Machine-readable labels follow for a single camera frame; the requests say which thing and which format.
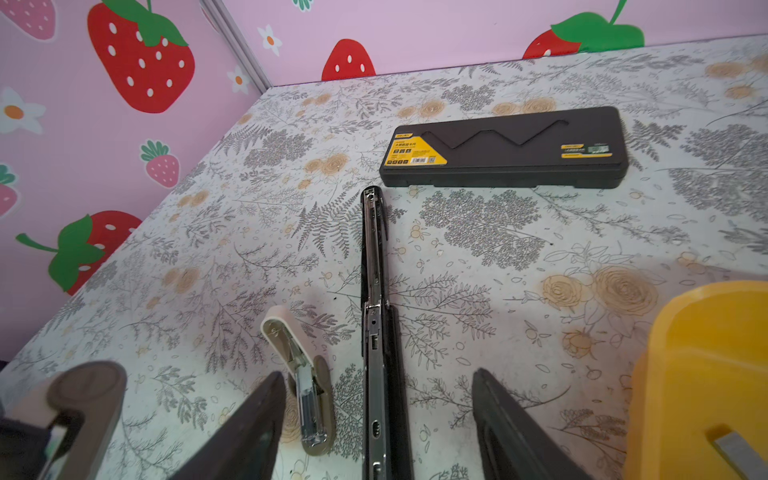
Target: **strawberry wallpaper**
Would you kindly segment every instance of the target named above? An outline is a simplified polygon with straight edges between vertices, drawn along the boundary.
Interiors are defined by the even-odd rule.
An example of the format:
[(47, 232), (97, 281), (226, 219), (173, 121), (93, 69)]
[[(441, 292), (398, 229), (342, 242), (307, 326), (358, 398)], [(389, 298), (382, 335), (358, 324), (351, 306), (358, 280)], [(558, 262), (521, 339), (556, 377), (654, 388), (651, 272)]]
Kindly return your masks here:
[(765, 0), (224, 4), (274, 85), (768, 33)]
[(0, 2), (0, 359), (257, 99), (197, 2)]

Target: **red strawberry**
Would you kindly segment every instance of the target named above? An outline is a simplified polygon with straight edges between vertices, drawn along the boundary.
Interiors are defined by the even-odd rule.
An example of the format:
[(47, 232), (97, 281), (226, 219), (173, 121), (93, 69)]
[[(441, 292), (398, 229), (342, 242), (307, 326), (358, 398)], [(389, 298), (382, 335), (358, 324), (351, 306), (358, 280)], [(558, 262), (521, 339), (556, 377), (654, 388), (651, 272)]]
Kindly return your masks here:
[(187, 88), (194, 58), (176, 26), (136, 0), (104, 0), (88, 13), (88, 34), (112, 83), (128, 104), (166, 111)]
[(0, 12), (36, 40), (51, 40), (56, 34), (53, 0), (0, 0)]
[(632, 25), (616, 25), (627, 0), (619, 0), (609, 22), (597, 13), (582, 12), (552, 25), (528, 46), (523, 58), (567, 55), (578, 51), (606, 51), (645, 45), (643, 31)]
[(179, 183), (179, 160), (169, 155), (167, 145), (148, 140), (146, 145), (141, 145), (141, 160), (147, 162), (147, 175), (166, 188), (176, 187)]
[(323, 69), (323, 81), (343, 78), (372, 77), (376, 74), (366, 48), (359, 42), (344, 38), (333, 47)]
[(580, 43), (561, 40), (552, 30), (547, 30), (528, 46), (523, 58), (548, 57), (550, 55), (568, 55), (576, 53)]
[(11, 211), (18, 194), (11, 188), (11, 184), (16, 180), (16, 176), (8, 171), (8, 167), (0, 164), (0, 217)]
[(45, 247), (26, 233), (17, 235), (16, 240), (28, 247), (56, 253), (48, 266), (48, 274), (62, 290), (74, 295), (140, 223), (133, 215), (108, 210), (86, 215), (62, 228), (58, 249)]

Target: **white flower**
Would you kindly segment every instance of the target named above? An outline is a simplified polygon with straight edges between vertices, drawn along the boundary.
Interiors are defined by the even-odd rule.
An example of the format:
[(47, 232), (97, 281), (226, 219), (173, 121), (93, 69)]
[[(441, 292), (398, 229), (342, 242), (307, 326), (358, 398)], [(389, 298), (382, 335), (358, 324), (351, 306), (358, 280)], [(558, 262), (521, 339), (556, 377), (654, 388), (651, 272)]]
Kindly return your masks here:
[(0, 134), (9, 134), (19, 127), (32, 133), (43, 133), (43, 127), (36, 119), (45, 113), (45, 107), (26, 104), (13, 88), (3, 88), (0, 95)]
[(271, 49), (275, 55), (278, 57), (280, 56), (280, 50), (278, 48), (283, 46), (283, 43), (280, 41), (278, 37), (275, 36), (274, 33), (272, 33), (272, 27), (269, 25), (266, 26), (266, 29), (262, 30), (259, 28), (259, 35), (261, 35), (261, 38), (264, 39), (264, 42), (262, 45), (264, 45), (264, 48)]
[(242, 91), (244, 94), (248, 93), (248, 84), (250, 83), (250, 78), (248, 78), (248, 75), (243, 73), (243, 70), (239, 65), (235, 66), (235, 71), (228, 71), (227, 77), (229, 77), (232, 81), (233, 92), (237, 93), (238, 91)]

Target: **pink wall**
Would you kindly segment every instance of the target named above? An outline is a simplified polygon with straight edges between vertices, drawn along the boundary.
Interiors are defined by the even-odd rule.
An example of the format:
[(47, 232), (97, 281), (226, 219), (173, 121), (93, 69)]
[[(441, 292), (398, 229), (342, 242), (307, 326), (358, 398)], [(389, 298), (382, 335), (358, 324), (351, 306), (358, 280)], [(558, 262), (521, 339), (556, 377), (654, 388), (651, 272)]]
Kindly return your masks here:
[[(43, 1), (34, 0), (38, 7)], [(7, 11), (0, 14), (0, 92), (11, 88), (26, 104), (45, 107), (37, 118), (41, 134), (23, 127), (0, 133), (0, 164), (16, 176), (11, 188), (19, 196), (0, 216), (0, 359), (10, 359), (68, 298), (48, 276), (53, 253), (15, 236), (56, 247), (61, 228), (86, 214), (121, 210), (144, 219), (169, 190), (147, 175), (140, 146), (147, 139), (166, 144), (183, 178), (257, 99), (253, 85), (234, 91), (227, 73), (237, 61), (196, 0), (153, 4), (178, 27), (195, 63), (186, 90), (159, 114), (131, 107), (96, 55), (86, 21), (97, 0), (52, 1), (51, 41), (32, 38)]]
[[(334, 45), (360, 42), (376, 73), (522, 58), (541, 33), (582, 12), (611, 19), (617, 0), (225, 0), (274, 84), (318, 81)], [(646, 45), (768, 32), (766, 0), (628, 0), (617, 24), (635, 25)], [(263, 47), (257, 27), (271, 26), (280, 56)]]

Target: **stapler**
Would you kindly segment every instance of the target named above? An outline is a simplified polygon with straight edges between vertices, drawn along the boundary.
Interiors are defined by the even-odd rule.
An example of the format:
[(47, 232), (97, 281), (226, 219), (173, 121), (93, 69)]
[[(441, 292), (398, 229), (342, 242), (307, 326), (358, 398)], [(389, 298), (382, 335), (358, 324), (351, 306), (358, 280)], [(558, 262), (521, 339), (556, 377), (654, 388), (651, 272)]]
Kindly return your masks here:
[(290, 371), (288, 383), (291, 394), (299, 403), (304, 451), (315, 456), (326, 454), (336, 438), (328, 363), (321, 355), (312, 359), (306, 348), (310, 339), (284, 306), (276, 305), (267, 310), (261, 333)]

